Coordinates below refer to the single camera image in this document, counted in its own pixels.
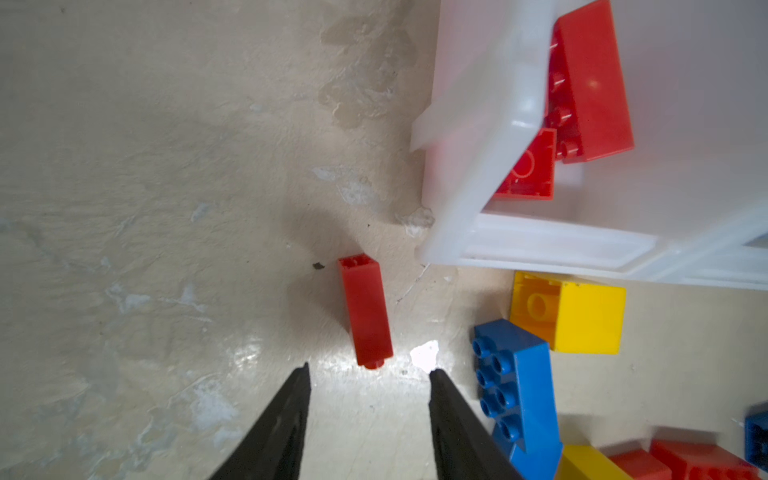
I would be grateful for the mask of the yellow brick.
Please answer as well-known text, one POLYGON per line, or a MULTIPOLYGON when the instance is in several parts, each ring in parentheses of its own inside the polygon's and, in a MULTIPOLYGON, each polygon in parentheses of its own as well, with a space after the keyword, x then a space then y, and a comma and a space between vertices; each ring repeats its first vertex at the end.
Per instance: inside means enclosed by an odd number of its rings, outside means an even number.
POLYGON ((555 479, 632 480, 632 477, 592 446, 566 445, 555 479))
POLYGON ((518 271, 510 321, 560 353, 617 355, 627 292, 575 277, 518 271))

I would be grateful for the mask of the blue brick right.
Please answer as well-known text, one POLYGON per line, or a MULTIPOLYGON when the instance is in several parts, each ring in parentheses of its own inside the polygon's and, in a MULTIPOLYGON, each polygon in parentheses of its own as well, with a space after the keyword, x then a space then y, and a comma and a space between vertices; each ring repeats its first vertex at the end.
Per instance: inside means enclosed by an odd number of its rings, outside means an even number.
POLYGON ((745 460, 760 470, 768 469, 768 412, 754 413, 744 420, 745 460))

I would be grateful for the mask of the blue long brick left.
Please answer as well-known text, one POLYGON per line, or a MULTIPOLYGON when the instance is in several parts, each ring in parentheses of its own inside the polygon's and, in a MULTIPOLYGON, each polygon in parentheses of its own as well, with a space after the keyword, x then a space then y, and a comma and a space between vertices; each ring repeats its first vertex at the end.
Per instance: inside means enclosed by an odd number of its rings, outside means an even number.
POLYGON ((475 326, 471 345, 496 446, 523 478, 555 478, 564 445, 547 342, 499 319, 475 326))

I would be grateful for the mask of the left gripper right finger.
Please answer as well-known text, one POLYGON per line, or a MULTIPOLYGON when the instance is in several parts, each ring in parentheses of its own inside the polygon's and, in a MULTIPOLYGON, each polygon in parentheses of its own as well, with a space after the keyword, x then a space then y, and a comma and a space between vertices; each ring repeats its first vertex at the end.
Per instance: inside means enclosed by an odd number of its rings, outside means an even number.
POLYGON ((429 374, 429 412, 437 478, 522 479, 494 444, 448 374, 429 374))

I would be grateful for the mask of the small red brick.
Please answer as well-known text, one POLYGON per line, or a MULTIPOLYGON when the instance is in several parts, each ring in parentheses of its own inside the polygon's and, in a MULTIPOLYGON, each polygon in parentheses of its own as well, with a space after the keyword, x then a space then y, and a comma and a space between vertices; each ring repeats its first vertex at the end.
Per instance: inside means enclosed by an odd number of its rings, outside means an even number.
POLYGON ((671 469, 642 449, 613 455, 610 460, 634 480, 672 479, 671 469))
POLYGON ((357 363, 381 368, 393 356, 379 263, 362 253, 338 260, 357 363))
POLYGON ((493 200, 553 198, 557 132, 542 128, 492 196, 493 200))

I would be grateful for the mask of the small red brick top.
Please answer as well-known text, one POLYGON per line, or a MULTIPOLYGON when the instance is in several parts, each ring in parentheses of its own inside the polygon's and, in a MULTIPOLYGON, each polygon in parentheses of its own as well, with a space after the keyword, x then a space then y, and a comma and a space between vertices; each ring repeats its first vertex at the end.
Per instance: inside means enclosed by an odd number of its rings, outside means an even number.
POLYGON ((381 368, 393 356, 379 263, 362 253, 338 260, 357 363, 381 368))

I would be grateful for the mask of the red long diagonal brick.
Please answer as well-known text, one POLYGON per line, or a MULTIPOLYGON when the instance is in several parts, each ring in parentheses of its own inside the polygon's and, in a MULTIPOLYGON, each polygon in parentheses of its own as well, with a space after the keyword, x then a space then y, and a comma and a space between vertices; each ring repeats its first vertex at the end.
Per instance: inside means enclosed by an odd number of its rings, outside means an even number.
POLYGON ((611 3, 594 1, 554 24, 545 126, 556 158, 585 163, 635 147, 611 3))

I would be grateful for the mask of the left white bin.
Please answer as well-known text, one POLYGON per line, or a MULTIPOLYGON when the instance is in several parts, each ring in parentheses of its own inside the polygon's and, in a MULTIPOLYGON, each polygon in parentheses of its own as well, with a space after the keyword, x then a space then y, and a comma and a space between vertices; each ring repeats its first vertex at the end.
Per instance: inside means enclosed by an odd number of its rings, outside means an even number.
POLYGON ((763 1, 444 1, 427 263, 763 290, 763 1))

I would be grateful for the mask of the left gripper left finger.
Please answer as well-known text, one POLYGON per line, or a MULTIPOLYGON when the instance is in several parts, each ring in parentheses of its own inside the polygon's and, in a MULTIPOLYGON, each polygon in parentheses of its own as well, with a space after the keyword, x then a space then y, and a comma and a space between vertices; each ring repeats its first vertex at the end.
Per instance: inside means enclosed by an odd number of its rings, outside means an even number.
POLYGON ((213 479, 297 479, 311 396, 310 367, 294 369, 213 479))

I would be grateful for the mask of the red wide brick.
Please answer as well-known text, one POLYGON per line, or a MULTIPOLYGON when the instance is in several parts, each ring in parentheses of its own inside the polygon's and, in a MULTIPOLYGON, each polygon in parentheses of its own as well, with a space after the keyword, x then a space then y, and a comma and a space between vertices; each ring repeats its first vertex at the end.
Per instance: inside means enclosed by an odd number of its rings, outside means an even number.
POLYGON ((756 467, 717 445, 654 439, 650 454, 671 470, 673 479, 759 479, 756 467))

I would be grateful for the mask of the yellow brick top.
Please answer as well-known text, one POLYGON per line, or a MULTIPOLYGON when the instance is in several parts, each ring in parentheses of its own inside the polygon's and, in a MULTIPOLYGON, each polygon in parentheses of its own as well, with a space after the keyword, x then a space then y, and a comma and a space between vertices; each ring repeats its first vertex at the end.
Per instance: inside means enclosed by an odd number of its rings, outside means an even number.
POLYGON ((627 292, 575 277, 518 271, 510 321, 560 353, 617 355, 627 292))

